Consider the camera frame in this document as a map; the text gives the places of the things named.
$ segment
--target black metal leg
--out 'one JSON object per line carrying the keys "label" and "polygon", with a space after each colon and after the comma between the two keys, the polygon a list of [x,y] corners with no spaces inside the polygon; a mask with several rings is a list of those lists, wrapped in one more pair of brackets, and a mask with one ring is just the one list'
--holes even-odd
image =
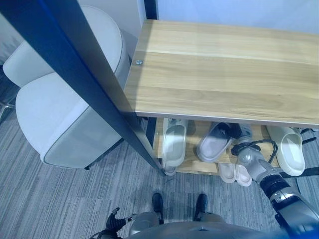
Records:
{"label": "black metal leg", "polygon": [[0,11],[65,82],[162,173],[151,144],[78,2],[0,1]]}

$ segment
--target lower shelf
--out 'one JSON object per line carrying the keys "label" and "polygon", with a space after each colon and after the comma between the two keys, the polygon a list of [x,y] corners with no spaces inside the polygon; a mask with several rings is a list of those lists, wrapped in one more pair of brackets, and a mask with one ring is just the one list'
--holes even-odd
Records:
{"label": "lower shelf", "polygon": [[[177,168],[178,172],[182,173],[195,173],[195,174],[209,174],[218,175],[218,168],[216,163],[205,163],[200,161],[196,155],[196,147],[200,140],[207,134],[211,127],[209,121],[193,121],[188,122],[187,137],[186,137],[186,156],[182,165]],[[267,129],[263,125],[251,125],[253,131],[253,140],[269,139]],[[162,137],[163,137],[163,119],[157,119],[156,130],[153,148],[158,158],[161,158],[162,148]],[[273,147],[270,143],[262,143],[261,153],[269,159],[273,152]],[[235,164],[237,157],[232,155],[229,147],[224,154],[217,160],[218,163],[232,163]],[[275,158],[273,166],[279,167],[277,159]]]}

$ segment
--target wooden tabletop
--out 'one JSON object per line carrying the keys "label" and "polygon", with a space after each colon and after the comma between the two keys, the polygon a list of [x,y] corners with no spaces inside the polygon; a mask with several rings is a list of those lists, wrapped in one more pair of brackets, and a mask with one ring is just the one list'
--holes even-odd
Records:
{"label": "wooden tabletop", "polygon": [[146,20],[125,94],[139,116],[318,127],[318,52],[315,34]]}

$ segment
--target white slipper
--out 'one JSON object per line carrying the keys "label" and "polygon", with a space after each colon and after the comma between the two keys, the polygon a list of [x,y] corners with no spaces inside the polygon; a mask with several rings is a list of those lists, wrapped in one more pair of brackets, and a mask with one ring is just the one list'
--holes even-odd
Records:
{"label": "white slipper", "polygon": [[185,119],[164,118],[162,160],[167,168],[178,167],[185,159],[187,125]]}
{"label": "white slipper", "polygon": [[236,164],[236,181],[239,185],[244,187],[248,187],[251,184],[251,176],[243,165]]}
{"label": "white slipper", "polygon": [[305,159],[300,133],[292,128],[279,126],[267,126],[267,130],[278,146],[277,160],[281,169],[291,176],[301,175],[305,170]]}
{"label": "white slipper", "polygon": [[234,164],[218,163],[219,176],[225,183],[233,183],[236,180],[236,169]]}
{"label": "white slipper", "polygon": [[196,148],[197,156],[201,161],[215,162],[233,142],[234,139],[227,135],[225,127],[229,127],[229,124],[215,122],[202,138]]}

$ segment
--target black shoe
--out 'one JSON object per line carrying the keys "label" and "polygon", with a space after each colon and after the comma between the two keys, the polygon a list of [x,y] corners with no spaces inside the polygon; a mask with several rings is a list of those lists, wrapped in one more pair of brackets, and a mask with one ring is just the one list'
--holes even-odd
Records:
{"label": "black shoe", "polygon": [[159,224],[164,224],[163,220],[163,198],[159,193],[154,193],[152,197],[153,211],[159,217]]}
{"label": "black shoe", "polygon": [[200,221],[198,214],[206,213],[206,209],[207,209],[207,195],[202,193],[197,198],[194,221],[196,222]]}

